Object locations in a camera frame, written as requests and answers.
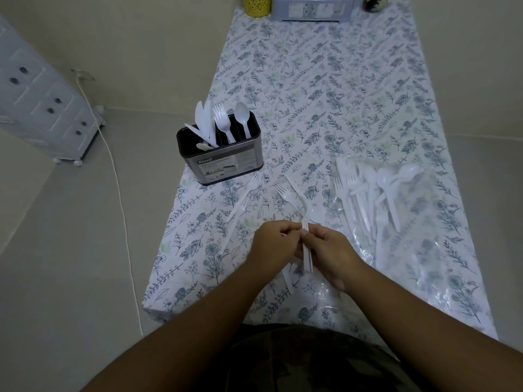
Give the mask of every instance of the yellow cup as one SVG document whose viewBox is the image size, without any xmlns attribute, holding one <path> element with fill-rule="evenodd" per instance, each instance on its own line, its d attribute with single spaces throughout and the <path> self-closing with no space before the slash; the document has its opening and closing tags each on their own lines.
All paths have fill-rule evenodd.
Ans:
<svg viewBox="0 0 523 392">
<path fill-rule="evenodd" d="M 261 18 L 267 16 L 270 13 L 270 1 L 271 0 L 243 0 L 243 8 L 247 15 L 253 18 Z"/>
</svg>

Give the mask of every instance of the white cable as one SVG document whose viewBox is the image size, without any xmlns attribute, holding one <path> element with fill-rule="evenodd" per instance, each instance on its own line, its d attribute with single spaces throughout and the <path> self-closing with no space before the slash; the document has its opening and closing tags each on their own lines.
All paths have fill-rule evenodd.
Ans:
<svg viewBox="0 0 523 392">
<path fill-rule="evenodd" d="M 131 274 L 132 292 L 133 292 L 133 297 L 134 297 L 134 303 L 136 304 L 136 314 L 138 315 L 138 324 L 140 325 L 140 334 L 143 336 L 142 320 L 140 319 L 140 307 L 138 306 L 138 299 L 136 298 L 136 288 L 134 287 L 134 277 L 132 274 L 132 265 L 131 265 L 131 252 L 129 251 L 129 240 L 127 238 L 126 212 L 123 211 L 122 193 L 120 191 L 120 182 L 118 181 L 118 174 L 116 173 L 116 166 L 114 165 L 114 159 L 112 157 L 111 150 L 109 149 L 109 145 L 105 141 L 104 136 L 101 134 L 100 124 L 98 123 L 98 120 L 96 119 L 95 113 L 93 112 L 93 109 L 91 108 L 91 104 L 89 103 L 89 100 L 88 100 L 87 96 L 85 95 L 84 90 L 82 89 L 82 85 L 80 85 L 80 77 L 76 77 L 76 84 L 80 88 L 80 91 L 82 92 L 82 95 L 84 96 L 85 101 L 87 102 L 87 105 L 89 106 L 91 115 L 93 116 L 95 123 L 96 123 L 96 127 L 98 128 L 98 133 L 100 133 L 100 137 L 104 141 L 105 146 L 107 147 L 107 151 L 109 152 L 109 157 L 111 157 L 112 169 L 114 171 L 114 177 L 116 177 L 116 186 L 118 188 L 118 198 L 120 199 L 120 209 L 122 210 L 123 230 L 126 233 L 127 259 L 129 261 L 129 273 Z"/>
</svg>

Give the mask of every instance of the gray floor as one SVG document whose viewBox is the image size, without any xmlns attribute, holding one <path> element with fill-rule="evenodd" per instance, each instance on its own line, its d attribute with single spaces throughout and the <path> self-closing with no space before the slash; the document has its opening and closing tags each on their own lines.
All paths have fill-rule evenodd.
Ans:
<svg viewBox="0 0 523 392">
<path fill-rule="evenodd" d="M 183 121 L 130 111 L 109 111 L 107 120 L 140 303 L 184 165 L 175 138 Z M 500 338 L 523 350 L 523 142 L 450 137 L 449 145 Z M 116 185 L 99 138 L 82 168 L 55 167 L 0 257 L 0 286 L 2 390 L 78 390 L 139 340 Z M 146 333 L 157 327 L 142 321 Z"/>
<path fill-rule="evenodd" d="M 498 336 L 523 352 L 523 141 L 447 141 Z"/>
</svg>

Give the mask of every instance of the person's left hand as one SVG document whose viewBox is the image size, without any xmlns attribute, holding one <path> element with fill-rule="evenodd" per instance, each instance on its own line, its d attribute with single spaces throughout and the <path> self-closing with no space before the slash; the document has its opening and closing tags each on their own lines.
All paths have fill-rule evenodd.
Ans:
<svg viewBox="0 0 523 392">
<path fill-rule="evenodd" d="M 301 223 L 287 220 L 263 223 L 254 233 L 253 245 L 245 264 L 251 265 L 271 281 L 294 257 L 300 240 L 300 228 Z"/>
</svg>

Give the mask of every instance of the floral tablecloth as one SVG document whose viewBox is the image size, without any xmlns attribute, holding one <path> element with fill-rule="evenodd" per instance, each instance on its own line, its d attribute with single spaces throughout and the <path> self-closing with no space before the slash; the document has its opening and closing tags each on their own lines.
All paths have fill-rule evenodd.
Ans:
<svg viewBox="0 0 523 392">
<path fill-rule="evenodd" d="M 223 281 L 245 259 L 261 219 L 299 219 L 273 189 L 284 173 L 312 200 L 327 201 L 332 157 L 355 155 L 435 172 L 449 313 L 497 337 L 407 3 L 356 12 L 345 24 L 252 19 L 239 8 L 210 96 L 226 108 L 243 101 L 255 113 L 266 155 L 263 183 L 219 256 L 232 228 L 224 219 L 252 175 L 202 186 L 185 168 L 145 292 L 147 312 L 167 320 Z M 283 278 L 274 279 L 245 322 L 314 324 L 380 342 L 357 306 L 317 272 L 296 268 L 292 283 L 290 295 Z"/>
</svg>

